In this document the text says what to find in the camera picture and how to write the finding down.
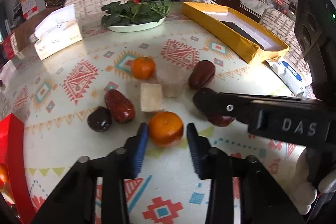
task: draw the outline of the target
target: leafy greens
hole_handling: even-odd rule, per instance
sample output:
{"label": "leafy greens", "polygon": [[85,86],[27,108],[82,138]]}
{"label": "leafy greens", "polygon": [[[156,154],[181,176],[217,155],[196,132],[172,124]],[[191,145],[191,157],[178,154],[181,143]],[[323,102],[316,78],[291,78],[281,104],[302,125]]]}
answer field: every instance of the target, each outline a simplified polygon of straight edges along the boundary
{"label": "leafy greens", "polygon": [[169,14],[173,3],[171,0],[163,1],[144,1],[135,4],[129,0],[127,3],[120,4],[120,1],[111,2],[101,7],[109,15],[101,18],[101,24],[108,26],[127,26],[129,24],[144,24],[164,18]]}

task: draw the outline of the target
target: calendar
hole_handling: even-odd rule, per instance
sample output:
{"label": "calendar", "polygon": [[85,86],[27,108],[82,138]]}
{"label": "calendar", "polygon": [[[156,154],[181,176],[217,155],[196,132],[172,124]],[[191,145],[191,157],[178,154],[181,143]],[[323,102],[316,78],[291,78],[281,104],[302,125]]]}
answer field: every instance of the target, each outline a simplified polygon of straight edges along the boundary
{"label": "calendar", "polygon": [[28,19],[37,11],[36,0],[20,0],[22,6],[23,17]]}

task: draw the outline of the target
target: patterned tablecloth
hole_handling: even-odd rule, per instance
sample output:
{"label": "patterned tablecloth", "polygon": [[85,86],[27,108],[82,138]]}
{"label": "patterned tablecloth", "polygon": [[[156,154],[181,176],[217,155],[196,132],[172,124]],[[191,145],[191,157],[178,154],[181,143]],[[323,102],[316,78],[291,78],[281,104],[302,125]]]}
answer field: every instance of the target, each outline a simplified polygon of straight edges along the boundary
{"label": "patterned tablecloth", "polygon": [[[199,60],[210,60],[216,66],[216,77],[209,87],[218,92],[291,96],[268,67],[248,65],[178,11],[150,30],[115,33],[102,29],[97,21],[84,26],[83,33],[82,41],[44,61],[33,47],[26,48],[25,59],[14,58],[0,75],[10,108],[25,121],[26,180],[36,210],[80,156],[103,157],[123,146],[140,122],[148,122],[139,107],[140,82],[132,77],[129,66],[139,56],[152,56],[157,67],[173,65],[186,75]],[[97,133],[86,119],[97,106],[105,105],[104,94],[109,89],[118,89],[132,101],[136,118],[125,125],[114,122],[106,133]],[[186,86],[179,98],[165,98],[164,108],[177,113],[185,127],[194,122],[200,135],[227,154],[257,156],[281,185],[286,184],[303,147],[250,135],[247,126],[237,121],[227,128],[215,127],[196,110],[192,96]],[[101,183],[96,197],[97,224]],[[234,186],[239,223],[236,179]],[[149,141],[142,172],[137,179],[125,181],[130,220],[133,224],[202,224],[209,187],[210,181],[200,181],[194,173],[185,136],[171,148]]]}

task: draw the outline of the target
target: white plate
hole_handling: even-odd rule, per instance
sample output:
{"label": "white plate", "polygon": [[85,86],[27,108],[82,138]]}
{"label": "white plate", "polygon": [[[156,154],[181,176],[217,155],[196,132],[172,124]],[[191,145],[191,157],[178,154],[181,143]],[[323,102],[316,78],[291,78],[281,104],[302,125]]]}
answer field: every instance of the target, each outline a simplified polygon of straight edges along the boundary
{"label": "white plate", "polygon": [[109,26],[108,28],[114,32],[137,32],[143,31],[147,29],[154,28],[156,26],[161,25],[166,17],[159,20],[159,22],[153,21],[145,24],[138,24],[138,25],[129,25],[129,26]]}

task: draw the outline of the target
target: yellow box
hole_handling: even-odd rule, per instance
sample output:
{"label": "yellow box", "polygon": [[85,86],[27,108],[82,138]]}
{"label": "yellow box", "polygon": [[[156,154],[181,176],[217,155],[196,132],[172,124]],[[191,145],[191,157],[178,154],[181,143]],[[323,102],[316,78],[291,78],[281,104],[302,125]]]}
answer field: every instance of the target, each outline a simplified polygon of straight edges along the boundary
{"label": "yellow box", "polygon": [[[266,35],[283,49],[279,51],[265,51],[256,43],[242,37],[230,27],[203,12],[230,12]],[[185,2],[182,6],[182,13],[218,37],[225,45],[229,46],[248,64],[256,64],[269,59],[277,59],[284,56],[289,50],[289,47],[272,32],[230,7],[215,4]]]}

